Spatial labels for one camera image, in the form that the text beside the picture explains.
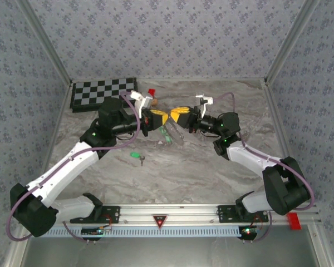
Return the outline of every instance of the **green object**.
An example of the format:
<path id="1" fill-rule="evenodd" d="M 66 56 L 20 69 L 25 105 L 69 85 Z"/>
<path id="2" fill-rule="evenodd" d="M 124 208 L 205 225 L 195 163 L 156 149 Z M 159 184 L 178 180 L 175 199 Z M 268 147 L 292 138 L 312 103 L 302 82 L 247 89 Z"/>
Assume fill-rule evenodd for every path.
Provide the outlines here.
<path id="1" fill-rule="evenodd" d="M 165 129 L 164 126 L 160 127 L 160 132 L 165 137 L 167 143 L 172 143 L 172 139 L 169 136 L 169 134 L 167 133 L 167 131 L 166 131 L 166 129 Z"/>
<path id="2" fill-rule="evenodd" d="M 131 157 L 134 157 L 134 158 L 136 158 L 136 159 L 139 159 L 139 158 L 141 157 L 140 153 L 137 153 L 137 152 L 132 152 L 132 153 L 130 153 L 130 156 L 131 156 Z"/>

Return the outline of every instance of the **yellow object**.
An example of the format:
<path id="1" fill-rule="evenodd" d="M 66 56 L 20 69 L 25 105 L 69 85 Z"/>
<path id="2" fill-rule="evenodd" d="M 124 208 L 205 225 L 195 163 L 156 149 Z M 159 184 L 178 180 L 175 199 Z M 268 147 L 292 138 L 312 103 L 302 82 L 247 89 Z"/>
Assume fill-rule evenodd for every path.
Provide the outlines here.
<path id="1" fill-rule="evenodd" d="M 163 112 L 163 111 L 160 111 L 160 110 L 151 110 L 151 112 L 153 114 L 156 114 L 156 115 L 160 115 L 162 116 L 162 125 L 165 125 L 165 123 L 167 122 L 168 120 L 168 114 Z"/>
<path id="2" fill-rule="evenodd" d="M 178 118 L 180 114 L 187 114 L 189 113 L 189 108 L 188 107 L 176 107 L 171 110 L 171 117 L 172 119 L 178 123 Z"/>

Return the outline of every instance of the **cable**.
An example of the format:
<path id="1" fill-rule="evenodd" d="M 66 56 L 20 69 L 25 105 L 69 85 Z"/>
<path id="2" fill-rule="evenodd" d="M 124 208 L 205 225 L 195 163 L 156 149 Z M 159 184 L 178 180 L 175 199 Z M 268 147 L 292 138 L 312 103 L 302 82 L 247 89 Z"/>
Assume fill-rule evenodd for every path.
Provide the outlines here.
<path id="1" fill-rule="evenodd" d="M 205 132 L 200 131 L 200 133 L 205 136 L 205 137 L 213 137 L 213 138 L 218 138 L 219 135 L 205 135 Z"/>
<path id="2" fill-rule="evenodd" d="M 103 214 L 102 216 L 106 217 L 109 219 L 109 225 L 104 226 L 103 228 L 110 226 L 110 231 L 112 230 L 112 218 L 109 214 Z"/>
<path id="3" fill-rule="evenodd" d="M 263 234 L 263 236 L 261 236 L 259 239 L 253 240 L 253 241 L 244 240 L 246 243 L 256 243 L 256 242 L 264 240 L 268 236 L 269 232 L 271 231 L 271 226 L 272 226 L 272 214 L 271 214 L 270 211 L 268 212 L 268 215 L 269 215 L 269 226 L 268 226 L 266 232 Z"/>
<path id="4" fill-rule="evenodd" d="M 252 149 L 250 149 L 250 148 L 246 145 L 246 143 L 245 143 L 245 141 L 244 141 L 244 139 L 243 139 L 243 136 L 241 135 L 241 132 L 239 132 L 239 135 L 240 135 L 240 139 L 241 139 L 241 142 L 242 142 L 242 144 L 243 144 L 243 147 L 244 147 L 247 151 L 249 151 L 251 154 L 254 154 L 254 155 L 257 156 L 257 157 L 260 157 L 260 158 L 262 158 L 262 159 L 264 159 L 264 160 L 269 160 L 269 161 L 271 161 L 271 162 L 273 162 L 273 163 L 275 163 L 275 164 L 277 164 L 277 165 L 279 165 L 279 166 L 285 168 L 286 170 L 288 170 L 288 171 L 290 171 L 291 173 L 293 173 L 294 175 L 296 175 L 297 178 L 299 178 L 299 179 L 302 181 L 302 183 L 305 185 L 305 187 L 307 188 L 307 190 L 308 190 L 308 192 L 309 192 L 309 194 L 310 194 L 310 196 L 311 196 L 311 202 L 310 202 L 309 205 L 306 206 L 306 207 L 296 207 L 296 208 L 294 208 L 294 210 L 308 210 L 308 209 L 310 209 L 310 208 L 314 205 L 314 202 L 315 202 L 314 192 L 313 192 L 311 186 L 309 185 L 309 183 L 306 181 L 306 179 L 302 177 L 302 175 L 300 175 L 297 171 L 295 171 L 295 170 L 292 169 L 291 167 L 287 166 L 286 164 L 284 164 L 284 163 L 282 163 L 282 162 L 280 162 L 280 161 L 278 161 L 278 160 L 275 160 L 275 159 L 273 159 L 273 158 L 271 158 L 271 157 L 268 158 L 268 157 L 266 157 L 266 156 L 264 156 L 264 155 L 262 155 L 262 154 L 260 154 L 260 153 L 257 153 L 257 152 L 255 152 L 255 151 L 253 151 Z"/>
<path id="5" fill-rule="evenodd" d="M 262 223 L 262 219 L 261 219 L 261 217 L 260 217 L 258 214 L 255 215 L 255 217 L 254 217 L 252 223 L 249 225 L 249 228 L 251 228 L 251 226 L 253 226 L 253 224 L 254 224 L 255 221 L 256 221 L 256 218 L 258 218 L 258 219 L 260 220 L 260 222 L 261 222 L 261 227 L 260 227 L 259 230 L 262 230 L 262 225 L 263 225 L 263 223 Z"/>
<path id="6" fill-rule="evenodd" d="M 66 228 L 67 232 L 68 232 L 68 233 L 69 233 L 75 240 L 78 240 L 79 242 L 83 242 L 83 243 L 90 243 L 89 240 L 85 240 L 85 239 L 83 239 L 83 238 L 80 238 L 80 237 L 76 236 L 76 235 L 75 235 L 75 234 L 68 228 L 68 226 L 67 226 L 67 224 L 66 224 L 65 221 L 63 221 L 62 223 L 63 223 L 64 227 Z"/>
<path id="7" fill-rule="evenodd" d="M 90 149 L 83 149 L 75 154 L 73 154 L 69 159 L 65 160 L 60 166 L 58 166 L 56 169 L 54 169 L 49 175 L 47 175 L 47 177 L 45 179 L 43 179 L 38 186 L 33 187 L 30 191 L 26 192 L 12 207 L 9 217 L 6 220 L 6 227 L 5 227 L 5 231 L 7 236 L 12 240 L 12 241 L 24 241 L 27 240 L 28 238 L 30 238 L 32 236 L 32 234 L 29 234 L 27 236 L 24 236 L 22 238 L 15 238 L 11 231 L 10 231 L 10 224 L 11 224 L 11 219 L 13 217 L 13 214 L 15 213 L 15 211 L 17 210 L 18 206 L 33 192 L 35 192 L 38 188 L 42 187 L 50 178 L 52 178 L 56 173 L 58 173 L 67 163 L 69 163 L 71 160 L 73 160 L 74 158 L 76 158 L 77 156 L 79 156 L 80 154 L 89 152 L 89 151 L 98 151 L 98 150 L 113 150 L 113 149 L 121 149 L 124 148 L 126 146 L 128 146 L 129 144 L 131 144 L 132 142 L 135 141 L 135 139 L 137 138 L 140 129 L 141 129 L 141 123 L 140 123 L 140 118 L 139 115 L 137 114 L 134 105 L 125 97 L 125 95 L 129 95 L 131 94 L 131 92 L 122 92 L 120 93 L 121 97 L 126 101 L 126 103 L 129 105 L 129 107 L 132 109 L 132 111 L 134 112 L 134 115 L 136 117 L 137 120 L 137 129 L 136 129 L 136 135 L 134 135 L 128 142 L 120 145 L 120 146 L 112 146 L 112 147 L 92 147 Z"/>
<path id="8" fill-rule="evenodd" d="M 217 98 L 214 98 L 213 102 L 217 103 L 222 98 L 224 98 L 225 96 L 229 96 L 229 95 L 232 96 L 232 99 L 233 99 L 233 112 L 235 112 L 235 96 L 234 96 L 234 93 L 232 93 L 232 92 L 227 92 L 227 93 L 222 94 L 221 96 L 218 96 Z"/>
<path id="9" fill-rule="evenodd" d="M 232 92 L 227 92 L 227 93 L 222 94 L 221 96 L 218 96 L 217 98 L 214 99 L 214 103 L 220 101 L 223 97 L 225 97 L 225 96 L 227 96 L 227 95 L 231 95 L 231 96 L 232 96 L 232 99 L 233 99 L 233 112 L 235 112 L 235 96 L 234 96 L 234 94 L 233 94 Z M 296 172 L 294 169 L 292 169 L 291 167 L 287 166 L 286 164 L 283 164 L 282 162 L 280 162 L 280 161 L 278 161 L 278 160 L 275 160 L 275 159 L 272 159 L 272 158 L 265 157 L 264 155 L 261 155 L 260 153 L 257 153 L 257 152 L 255 152 L 255 151 L 253 151 L 252 149 L 250 149 L 249 147 L 247 147 L 245 141 L 243 140 L 243 137 L 242 137 L 242 135 L 241 135 L 241 132 L 239 132 L 239 134 L 240 134 L 240 139 L 241 139 L 241 142 L 242 142 L 242 144 L 243 144 L 243 147 L 244 147 L 247 151 L 249 151 L 250 153 L 254 154 L 254 155 L 257 156 L 257 157 L 260 157 L 260 158 L 262 158 L 262 159 L 264 159 L 264 160 L 269 160 L 269 161 L 271 161 L 271 162 L 273 162 L 273 163 L 275 163 L 275 164 L 277 164 L 277 165 L 279 165 L 279 166 L 285 168 L 286 170 L 288 170 L 288 171 L 290 171 L 291 173 L 293 173 L 294 175 L 296 175 L 296 176 L 302 181 L 302 183 L 305 185 L 305 187 L 307 188 L 307 190 L 308 190 L 308 192 L 309 192 L 309 194 L 310 194 L 310 196 L 311 196 L 311 202 L 310 202 L 309 205 L 306 206 L 306 207 L 297 207 L 297 208 L 294 208 L 294 210 L 308 210 L 308 209 L 310 209 L 310 208 L 314 205 L 314 203 L 315 203 L 315 196 L 314 196 L 314 192 L 313 192 L 311 186 L 310 186 L 309 183 L 306 181 L 306 179 L 304 179 L 304 178 L 302 177 L 302 175 L 300 175 L 298 172 Z"/>
<path id="10" fill-rule="evenodd" d="M 134 135 L 135 135 L 135 133 L 133 132 L 132 136 L 130 138 L 126 138 L 126 139 L 125 138 L 120 138 L 117 135 L 115 135 L 115 137 L 116 137 L 116 139 L 118 139 L 120 141 L 129 141 L 129 140 L 131 140 L 134 137 Z"/>

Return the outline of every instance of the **red block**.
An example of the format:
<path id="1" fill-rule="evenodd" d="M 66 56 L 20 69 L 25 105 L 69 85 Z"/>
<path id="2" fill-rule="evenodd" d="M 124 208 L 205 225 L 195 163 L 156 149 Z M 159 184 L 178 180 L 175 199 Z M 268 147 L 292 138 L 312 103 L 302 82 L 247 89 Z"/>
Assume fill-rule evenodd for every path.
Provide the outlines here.
<path id="1" fill-rule="evenodd" d="M 156 89 L 152 89 L 152 88 L 149 89 L 150 95 L 155 96 L 155 92 L 156 92 Z"/>
<path id="2" fill-rule="evenodd" d="M 299 223 L 298 215 L 295 212 L 287 213 L 287 218 L 291 230 L 302 230 L 301 224 Z"/>

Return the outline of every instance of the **red cap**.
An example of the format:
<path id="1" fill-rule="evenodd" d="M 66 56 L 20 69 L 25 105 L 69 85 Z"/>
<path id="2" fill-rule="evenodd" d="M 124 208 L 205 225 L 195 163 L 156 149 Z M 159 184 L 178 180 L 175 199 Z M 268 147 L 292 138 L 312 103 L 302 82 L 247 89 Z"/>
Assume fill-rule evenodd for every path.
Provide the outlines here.
<path id="1" fill-rule="evenodd" d="M 156 89 L 152 89 L 152 88 L 149 89 L 150 95 L 155 96 L 155 92 L 156 92 Z"/>

